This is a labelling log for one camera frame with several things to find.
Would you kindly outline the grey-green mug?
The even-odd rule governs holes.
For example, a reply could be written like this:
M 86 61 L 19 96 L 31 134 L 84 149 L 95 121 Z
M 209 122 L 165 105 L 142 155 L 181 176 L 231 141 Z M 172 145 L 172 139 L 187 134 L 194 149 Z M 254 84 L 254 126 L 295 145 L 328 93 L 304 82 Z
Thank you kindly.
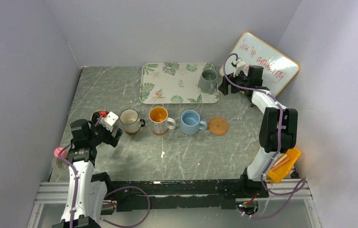
M 203 70 L 198 81 L 198 88 L 207 92 L 208 94 L 213 94 L 216 87 L 217 87 L 216 71 L 212 69 Z

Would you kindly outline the beige ceramic mug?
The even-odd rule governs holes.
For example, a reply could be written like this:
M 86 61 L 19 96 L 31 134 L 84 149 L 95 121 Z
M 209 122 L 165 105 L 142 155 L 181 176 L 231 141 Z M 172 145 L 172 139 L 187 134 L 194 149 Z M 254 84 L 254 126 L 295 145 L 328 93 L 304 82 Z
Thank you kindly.
M 95 116 L 95 114 L 100 114 L 100 112 L 102 112 L 102 110 L 97 110 L 94 113 L 92 113 L 90 119 L 92 120 L 92 118 Z

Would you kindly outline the white mug black rim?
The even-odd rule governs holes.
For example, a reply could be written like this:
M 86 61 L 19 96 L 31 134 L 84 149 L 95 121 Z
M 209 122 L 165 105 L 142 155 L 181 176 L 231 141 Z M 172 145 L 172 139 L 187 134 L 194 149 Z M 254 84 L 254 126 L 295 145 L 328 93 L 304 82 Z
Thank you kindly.
M 135 132 L 140 127 L 143 128 L 145 126 L 145 120 L 141 119 L 139 113 L 134 109 L 123 110 L 119 119 L 123 129 L 126 129 L 129 132 Z

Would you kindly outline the smooth wooden coaster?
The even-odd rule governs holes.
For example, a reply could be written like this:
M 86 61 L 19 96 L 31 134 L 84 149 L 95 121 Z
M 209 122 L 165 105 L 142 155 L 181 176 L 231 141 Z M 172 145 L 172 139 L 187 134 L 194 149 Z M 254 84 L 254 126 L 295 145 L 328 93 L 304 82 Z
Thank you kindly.
M 128 135 L 135 135 L 135 134 L 139 133 L 140 130 L 141 130 L 141 127 L 140 127 L 137 131 L 135 131 L 135 132 L 129 132 L 129 131 L 127 131 L 126 129 L 124 129 L 124 132 L 125 132 L 126 134 L 128 134 Z

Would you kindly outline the woven rattan coaster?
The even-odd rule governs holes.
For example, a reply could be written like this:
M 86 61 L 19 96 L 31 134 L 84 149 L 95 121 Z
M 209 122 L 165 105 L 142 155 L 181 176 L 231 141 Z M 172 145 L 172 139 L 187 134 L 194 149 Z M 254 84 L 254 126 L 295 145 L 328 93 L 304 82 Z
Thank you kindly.
M 229 130 L 228 122 L 222 117 L 214 117 L 210 119 L 207 126 L 213 135 L 218 136 L 226 134 Z

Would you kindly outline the light blue mug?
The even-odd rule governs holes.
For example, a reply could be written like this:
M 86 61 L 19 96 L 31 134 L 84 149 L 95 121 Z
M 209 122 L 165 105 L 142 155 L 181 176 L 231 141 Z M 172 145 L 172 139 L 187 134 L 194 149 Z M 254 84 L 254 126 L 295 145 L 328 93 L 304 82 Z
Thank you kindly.
M 186 110 L 182 113 L 180 129 L 185 135 L 194 135 L 199 130 L 206 130 L 207 128 L 207 122 L 201 120 L 198 112 Z

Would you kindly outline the yellow-inside patterned mug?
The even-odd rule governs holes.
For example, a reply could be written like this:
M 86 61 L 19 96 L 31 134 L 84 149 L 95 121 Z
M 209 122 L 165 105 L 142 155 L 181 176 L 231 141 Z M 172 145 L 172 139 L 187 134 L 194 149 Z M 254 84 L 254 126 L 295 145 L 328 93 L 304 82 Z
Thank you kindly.
M 155 135 L 164 135 L 168 130 L 174 130 L 177 123 L 173 118 L 169 117 L 168 111 L 164 107 L 154 107 L 149 112 L 151 120 L 151 131 Z

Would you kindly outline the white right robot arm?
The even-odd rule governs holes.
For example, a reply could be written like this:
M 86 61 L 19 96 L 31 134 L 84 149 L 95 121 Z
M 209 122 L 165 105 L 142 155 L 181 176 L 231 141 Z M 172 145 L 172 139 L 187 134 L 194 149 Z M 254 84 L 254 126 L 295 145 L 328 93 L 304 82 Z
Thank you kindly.
M 259 131 L 260 149 L 246 168 L 248 179 L 239 183 L 239 192 L 244 197 L 251 197 L 257 191 L 255 182 L 264 182 L 269 168 L 275 159 L 286 153 L 296 145 L 298 111 L 281 104 L 271 93 L 270 89 L 263 86 L 263 67 L 245 67 L 240 63 L 233 63 L 235 71 L 224 74 L 219 90 L 227 95 L 244 92 L 252 105 L 256 106 L 263 114 Z

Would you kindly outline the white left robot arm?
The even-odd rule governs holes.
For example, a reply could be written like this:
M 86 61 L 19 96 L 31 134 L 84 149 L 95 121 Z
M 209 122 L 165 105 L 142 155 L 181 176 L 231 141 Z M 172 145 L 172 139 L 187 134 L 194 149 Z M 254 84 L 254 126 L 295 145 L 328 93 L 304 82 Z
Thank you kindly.
M 70 124 L 69 145 L 56 149 L 57 158 L 68 165 L 69 187 L 66 206 L 56 228 L 98 228 L 103 200 L 113 195 L 113 185 L 106 172 L 95 174 L 97 146 L 116 147 L 122 135 L 113 112 L 93 113 L 91 120 L 79 119 Z

